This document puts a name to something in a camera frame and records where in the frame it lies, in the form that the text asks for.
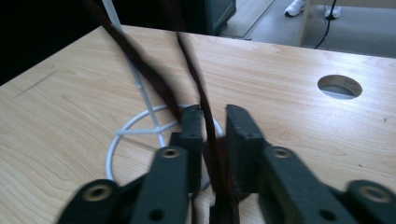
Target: wooden table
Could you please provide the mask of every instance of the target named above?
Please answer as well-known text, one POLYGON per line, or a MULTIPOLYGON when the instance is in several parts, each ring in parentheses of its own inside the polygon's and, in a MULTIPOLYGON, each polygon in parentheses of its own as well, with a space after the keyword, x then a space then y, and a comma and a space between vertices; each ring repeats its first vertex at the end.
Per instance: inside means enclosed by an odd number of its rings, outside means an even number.
MULTIPOLYGON (((332 5, 332 0, 306 0, 303 23, 300 27, 300 32, 297 39, 297 46, 301 46, 304 43, 306 35, 312 27, 312 23, 317 19, 314 6, 317 5, 332 5)), ((379 7, 379 8, 396 8, 396 1, 394 0, 338 0, 337 6, 342 7, 379 7)))
MULTIPOLYGON (((180 102, 196 104, 174 34, 125 30, 174 80, 180 102)), ((293 149, 324 183, 344 189, 350 180, 369 179, 396 191, 396 60, 189 37, 214 116, 223 127, 225 106, 240 105, 269 142, 293 149), (357 80, 361 96, 337 100, 323 94, 318 80, 331 74, 357 80)), ((2 223, 53 223, 76 190, 106 177, 114 132, 143 110, 123 54, 102 28, 3 85, 2 223)), ((148 127, 150 121, 139 125, 148 127)), ((121 184, 147 171, 158 146, 153 139, 121 140, 113 164, 121 184)), ((200 201, 206 221, 210 195, 209 189, 200 201)), ((253 195, 241 204, 242 223, 260 223, 256 200, 253 195)))

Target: dark cable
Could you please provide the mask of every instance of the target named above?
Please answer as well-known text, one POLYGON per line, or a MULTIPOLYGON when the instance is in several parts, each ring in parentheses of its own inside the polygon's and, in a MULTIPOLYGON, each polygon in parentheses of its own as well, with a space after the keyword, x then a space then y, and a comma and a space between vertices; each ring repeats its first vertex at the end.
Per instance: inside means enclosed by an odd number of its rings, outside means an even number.
POLYGON ((320 40, 320 42, 315 46, 315 49, 317 49, 322 43, 323 41, 326 39, 327 34, 329 33, 330 30, 330 22, 335 20, 336 18, 332 15, 332 11, 334 10, 335 7, 335 3, 337 2, 337 0, 332 1, 332 9, 330 10, 330 15, 328 17, 326 17, 326 20, 329 21, 327 22, 327 28, 326 28, 326 32, 324 33, 323 38, 320 40))

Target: gray floor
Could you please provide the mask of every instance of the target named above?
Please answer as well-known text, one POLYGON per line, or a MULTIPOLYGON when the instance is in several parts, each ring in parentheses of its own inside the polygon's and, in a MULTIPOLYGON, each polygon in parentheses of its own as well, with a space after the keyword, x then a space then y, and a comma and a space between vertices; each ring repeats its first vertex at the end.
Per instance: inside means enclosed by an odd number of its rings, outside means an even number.
MULTIPOLYGON (((247 38, 253 41, 296 46, 303 20, 300 14, 285 17, 284 10, 292 0, 274 0, 247 38)), ((303 47, 313 48, 323 37, 326 21, 323 6, 315 11, 314 22, 303 47)), ((319 48, 364 55, 396 58, 396 9, 343 7, 341 17, 331 22, 330 32, 319 48)))

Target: person's foot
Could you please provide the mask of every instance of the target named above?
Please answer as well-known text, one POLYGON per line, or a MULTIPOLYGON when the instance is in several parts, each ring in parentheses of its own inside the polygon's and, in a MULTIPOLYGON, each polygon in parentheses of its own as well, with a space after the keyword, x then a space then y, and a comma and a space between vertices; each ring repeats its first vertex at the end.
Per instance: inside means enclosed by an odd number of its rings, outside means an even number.
POLYGON ((300 12, 304 11, 305 0, 294 0, 286 9, 285 16, 297 16, 300 12))
POLYGON ((331 6, 326 6, 326 9, 324 10, 324 17, 326 19, 330 18, 330 12, 332 11, 332 16, 333 20, 337 19, 341 15, 341 7, 334 7, 332 10, 331 6))

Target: bolt hole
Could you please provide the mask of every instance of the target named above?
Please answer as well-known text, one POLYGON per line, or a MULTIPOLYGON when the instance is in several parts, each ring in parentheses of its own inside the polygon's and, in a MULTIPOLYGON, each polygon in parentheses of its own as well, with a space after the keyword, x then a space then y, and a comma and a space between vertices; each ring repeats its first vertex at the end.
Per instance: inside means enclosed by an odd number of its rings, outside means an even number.
POLYGON ((388 193, 373 186, 360 187, 359 191, 365 198, 376 203, 390 203, 391 201, 388 193))
POLYGON ((151 221, 161 221, 164 218, 164 213, 160 209, 153 210, 149 213, 149 219, 151 221))
POLYGON ((83 198, 88 202, 98 202, 111 195, 113 189, 108 185, 95 185, 90 187, 83 194, 83 198))
POLYGON ((320 214, 321 217, 323 217, 323 219, 326 219, 328 221, 337 220, 337 216, 333 212, 331 212, 329 210, 320 210, 319 214, 320 214))
POLYGON ((166 149, 163 152, 163 157, 165 157, 165 158, 175 158, 175 157, 178 157, 178 155, 180 155, 180 152, 178 150, 172 149, 172 148, 166 149))
POLYGON ((290 157, 291 154, 285 148, 276 148, 273 150, 273 155, 280 159, 285 159, 285 158, 290 157))

